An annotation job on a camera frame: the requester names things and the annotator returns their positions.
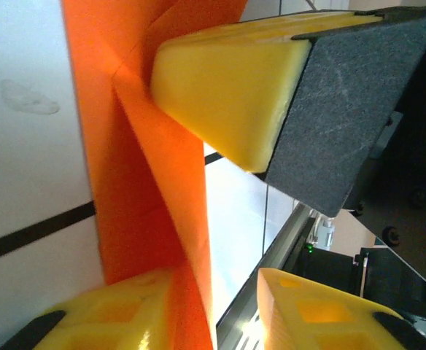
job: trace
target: black stripe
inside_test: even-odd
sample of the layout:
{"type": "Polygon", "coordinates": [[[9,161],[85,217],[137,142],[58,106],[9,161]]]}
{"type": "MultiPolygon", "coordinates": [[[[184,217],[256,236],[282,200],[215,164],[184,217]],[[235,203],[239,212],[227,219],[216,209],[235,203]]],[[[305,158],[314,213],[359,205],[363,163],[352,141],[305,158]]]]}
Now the black stripe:
{"type": "Polygon", "coordinates": [[[426,338],[406,320],[380,311],[372,316],[406,350],[426,350],[426,338]]]}
{"type": "Polygon", "coordinates": [[[310,6],[312,11],[318,11],[318,9],[315,7],[315,4],[312,1],[306,0],[306,3],[310,6]]]}
{"type": "Polygon", "coordinates": [[[54,232],[67,228],[79,221],[87,219],[94,214],[95,206],[91,201],[90,203],[83,204],[82,206],[56,215],[55,217],[25,227],[22,230],[2,236],[0,238],[0,257],[49,236],[54,232]]]}
{"type": "Polygon", "coordinates": [[[223,156],[218,152],[207,155],[205,157],[205,165],[207,166],[213,162],[216,162],[217,160],[220,160],[221,158],[223,158],[223,156]]]}
{"type": "Polygon", "coordinates": [[[63,310],[39,316],[11,337],[0,350],[33,350],[46,335],[65,317],[63,310]]]}

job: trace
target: orange plastic sheet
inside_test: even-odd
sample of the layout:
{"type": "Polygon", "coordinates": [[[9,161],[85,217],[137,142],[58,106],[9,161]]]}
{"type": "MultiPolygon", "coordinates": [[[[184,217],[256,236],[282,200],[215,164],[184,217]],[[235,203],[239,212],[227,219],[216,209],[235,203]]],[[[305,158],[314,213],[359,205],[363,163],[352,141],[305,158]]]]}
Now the orange plastic sheet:
{"type": "Polygon", "coordinates": [[[106,282],[175,267],[175,349],[214,346],[204,155],[147,86],[160,43],[246,2],[63,0],[106,282]]]}

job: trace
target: orange panel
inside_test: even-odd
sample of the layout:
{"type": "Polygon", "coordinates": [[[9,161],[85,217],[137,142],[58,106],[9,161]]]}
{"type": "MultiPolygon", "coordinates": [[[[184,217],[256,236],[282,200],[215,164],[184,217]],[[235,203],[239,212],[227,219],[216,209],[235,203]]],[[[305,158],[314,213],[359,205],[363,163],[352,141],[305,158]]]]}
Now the orange panel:
{"type": "Polygon", "coordinates": [[[203,148],[146,86],[162,41],[235,22],[245,3],[63,0],[106,282],[176,266],[176,349],[212,347],[203,148]]]}

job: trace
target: square hole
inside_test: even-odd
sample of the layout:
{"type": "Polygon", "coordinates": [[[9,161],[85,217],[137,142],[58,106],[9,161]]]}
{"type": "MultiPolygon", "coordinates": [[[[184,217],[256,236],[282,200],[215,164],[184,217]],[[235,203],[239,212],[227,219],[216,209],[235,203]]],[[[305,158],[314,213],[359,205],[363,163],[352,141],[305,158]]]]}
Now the square hole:
{"type": "Polygon", "coordinates": [[[349,310],[342,304],[331,300],[305,299],[296,302],[299,314],[307,323],[352,322],[349,310]]]}
{"type": "Polygon", "coordinates": [[[119,335],[78,335],[72,337],[66,346],[66,350],[114,350],[120,342],[119,335]]]}
{"type": "Polygon", "coordinates": [[[140,301],[102,300],[85,317],[84,323],[130,322],[140,309],[140,301]]]}
{"type": "Polygon", "coordinates": [[[297,288],[301,286],[299,282],[293,281],[292,279],[279,279],[279,284],[286,288],[297,288]]]}
{"type": "Polygon", "coordinates": [[[365,334],[324,334],[316,336],[321,350],[377,350],[379,347],[365,334]]]}

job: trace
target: yellow block with square holes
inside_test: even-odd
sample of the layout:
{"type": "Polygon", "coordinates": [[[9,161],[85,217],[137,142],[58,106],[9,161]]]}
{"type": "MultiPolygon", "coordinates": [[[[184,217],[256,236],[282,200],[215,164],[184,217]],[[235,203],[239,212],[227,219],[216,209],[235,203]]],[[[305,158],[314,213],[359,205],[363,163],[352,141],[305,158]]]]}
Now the yellow block with square holes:
{"type": "Polygon", "coordinates": [[[219,26],[168,40],[152,72],[155,103],[246,171],[267,169],[311,49],[298,34],[381,20],[315,12],[219,26]]]}
{"type": "Polygon", "coordinates": [[[273,268],[258,272],[265,349],[402,350],[372,313],[393,310],[273,268]]]}
{"type": "Polygon", "coordinates": [[[47,312],[65,317],[35,349],[168,349],[170,285],[169,271],[153,271],[58,304],[47,312]]]}

